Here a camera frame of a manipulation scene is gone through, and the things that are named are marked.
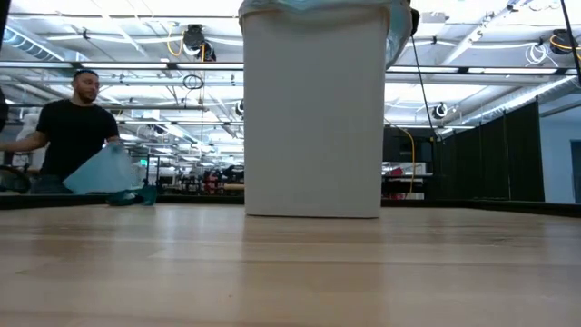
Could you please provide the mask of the small crumpled teal bag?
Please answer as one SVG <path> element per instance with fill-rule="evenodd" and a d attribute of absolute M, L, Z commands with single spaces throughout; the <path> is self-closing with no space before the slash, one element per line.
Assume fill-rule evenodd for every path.
<path fill-rule="evenodd" d="M 106 202 L 111 206 L 129 206 L 140 204 L 153 206 L 157 199 L 157 188 L 155 186 L 144 186 L 140 189 L 125 190 L 112 193 L 106 198 Z"/>

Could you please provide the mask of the white plastic trash bin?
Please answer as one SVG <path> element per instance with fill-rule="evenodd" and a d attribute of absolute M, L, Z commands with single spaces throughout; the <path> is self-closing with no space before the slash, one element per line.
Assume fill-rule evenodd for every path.
<path fill-rule="evenodd" d="M 241 18 L 247 214 L 379 216 L 388 27 L 372 6 Z"/>

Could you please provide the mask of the distant black shelving frame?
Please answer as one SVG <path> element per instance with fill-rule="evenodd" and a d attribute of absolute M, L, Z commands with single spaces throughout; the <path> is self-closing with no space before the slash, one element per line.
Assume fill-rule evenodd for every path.
<path fill-rule="evenodd" d="M 139 185 L 156 185 L 162 188 L 180 188 L 186 179 L 196 179 L 205 171 L 216 167 L 198 149 L 184 150 L 173 146 L 125 146 Z"/>

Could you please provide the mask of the light blue bag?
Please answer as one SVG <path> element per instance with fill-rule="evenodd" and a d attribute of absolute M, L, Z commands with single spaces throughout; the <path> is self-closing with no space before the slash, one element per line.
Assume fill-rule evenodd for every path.
<path fill-rule="evenodd" d="M 64 180 L 75 194 L 117 193 L 138 185 L 131 157 L 120 144 L 107 144 Z"/>
<path fill-rule="evenodd" d="M 393 66 L 406 47 L 411 35 L 411 0 L 243 0 L 238 11 L 239 25 L 252 14 L 266 11 L 286 11 L 293 14 L 348 7 L 370 7 L 386 13 L 386 66 Z"/>

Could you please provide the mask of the ceiling light rail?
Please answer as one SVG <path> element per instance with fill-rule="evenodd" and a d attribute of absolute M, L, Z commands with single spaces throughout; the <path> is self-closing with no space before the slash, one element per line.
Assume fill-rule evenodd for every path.
<path fill-rule="evenodd" d="M 126 62 L 44 62 L 0 61 L 4 69 L 94 69 L 94 70 L 191 70 L 242 71 L 244 63 L 126 63 Z M 477 75 L 576 75 L 570 67 L 472 67 L 472 66 L 412 66 L 393 65 L 387 74 L 477 74 Z"/>

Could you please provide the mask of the black partition screen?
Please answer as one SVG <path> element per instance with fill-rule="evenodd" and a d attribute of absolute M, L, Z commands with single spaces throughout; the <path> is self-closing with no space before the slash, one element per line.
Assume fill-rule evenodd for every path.
<path fill-rule="evenodd" d="M 439 142 L 435 168 L 436 199 L 543 202 L 538 103 Z"/>

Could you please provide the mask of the silver ventilation duct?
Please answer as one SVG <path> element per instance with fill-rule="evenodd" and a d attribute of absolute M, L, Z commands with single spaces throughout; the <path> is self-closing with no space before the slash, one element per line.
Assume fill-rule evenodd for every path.
<path fill-rule="evenodd" d="M 504 112 L 511 112 L 522 105 L 536 101 L 546 102 L 555 100 L 561 95 L 574 91 L 581 91 L 581 83 L 576 76 L 564 77 L 554 82 L 547 82 L 538 86 L 524 87 L 517 91 L 503 95 L 487 104 L 480 104 L 463 113 L 461 117 L 451 120 L 445 125 L 473 124 L 481 120 L 495 119 Z"/>
<path fill-rule="evenodd" d="M 31 69 L 57 76 L 72 77 L 88 61 L 86 54 L 53 45 L 22 26 L 8 24 L 0 44 L 0 68 Z"/>

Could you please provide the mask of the person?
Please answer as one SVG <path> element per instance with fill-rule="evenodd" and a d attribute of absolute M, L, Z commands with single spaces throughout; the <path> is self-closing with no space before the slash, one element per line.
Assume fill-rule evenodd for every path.
<path fill-rule="evenodd" d="M 100 152 L 105 143 L 121 141 L 112 114 L 95 103 L 100 81 L 93 70 L 79 70 L 72 81 L 70 99 L 46 104 L 34 132 L 18 141 L 0 143 L 0 151 L 23 153 L 45 149 L 34 194 L 68 194 L 64 180 Z"/>

